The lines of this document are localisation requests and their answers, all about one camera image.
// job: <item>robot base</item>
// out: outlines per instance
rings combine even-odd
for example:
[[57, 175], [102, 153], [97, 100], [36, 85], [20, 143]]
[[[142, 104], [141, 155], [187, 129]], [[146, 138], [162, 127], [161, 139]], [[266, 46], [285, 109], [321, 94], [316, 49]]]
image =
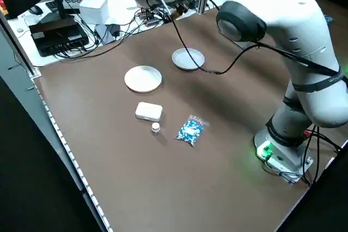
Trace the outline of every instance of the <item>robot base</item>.
[[[254, 136], [254, 144], [257, 157], [266, 162], [273, 171], [278, 172], [288, 183], [294, 184], [301, 179], [303, 175], [302, 160], [306, 149], [304, 143], [298, 147], [280, 145], [271, 137], [265, 127]], [[307, 150], [306, 157], [305, 172], [313, 163], [309, 150]]]

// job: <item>white plate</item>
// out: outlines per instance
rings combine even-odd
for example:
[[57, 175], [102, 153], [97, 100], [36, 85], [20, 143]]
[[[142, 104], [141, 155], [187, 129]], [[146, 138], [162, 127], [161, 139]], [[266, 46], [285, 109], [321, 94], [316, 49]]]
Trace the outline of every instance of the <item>white plate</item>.
[[[204, 55], [195, 49], [187, 49], [189, 50], [192, 58], [201, 67], [204, 64]], [[177, 67], [183, 70], [193, 71], [198, 69], [197, 65], [195, 65], [195, 63], [192, 61], [185, 48], [176, 50], [172, 55], [172, 61]]]
[[151, 66], [137, 66], [125, 75], [125, 83], [134, 92], [151, 92], [162, 82], [161, 73]]

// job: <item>keyboard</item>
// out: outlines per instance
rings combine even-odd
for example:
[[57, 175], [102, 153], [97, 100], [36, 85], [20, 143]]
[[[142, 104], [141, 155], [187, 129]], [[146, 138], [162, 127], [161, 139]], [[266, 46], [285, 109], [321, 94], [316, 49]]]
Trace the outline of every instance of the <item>keyboard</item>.
[[[79, 8], [80, 2], [82, 0], [61, 0], [63, 3], [64, 8]], [[55, 13], [58, 12], [57, 6], [55, 5], [54, 1], [46, 2], [46, 6], [50, 9], [51, 12]]]

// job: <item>small bottle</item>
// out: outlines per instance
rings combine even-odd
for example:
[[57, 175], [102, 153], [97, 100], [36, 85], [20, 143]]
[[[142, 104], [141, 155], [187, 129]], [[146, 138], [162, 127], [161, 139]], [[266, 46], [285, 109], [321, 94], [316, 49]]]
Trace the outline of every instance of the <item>small bottle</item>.
[[151, 126], [151, 130], [154, 136], [157, 136], [159, 134], [160, 126], [158, 122], [154, 122]]

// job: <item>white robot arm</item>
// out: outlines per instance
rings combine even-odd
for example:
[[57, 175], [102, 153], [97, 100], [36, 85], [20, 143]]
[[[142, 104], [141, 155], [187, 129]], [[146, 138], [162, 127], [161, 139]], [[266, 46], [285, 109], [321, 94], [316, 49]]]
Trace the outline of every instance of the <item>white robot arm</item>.
[[[254, 137], [258, 157], [295, 183], [313, 162], [309, 152], [304, 157], [304, 131], [312, 123], [335, 128], [348, 122], [347, 86], [324, 15], [315, 0], [228, 0], [216, 22], [232, 41], [258, 42], [269, 34], [277, 48], [303, 59], [283, 57], [290, 73], [284, 103]], [[329, 68], [331, 75], [313, 65]]]

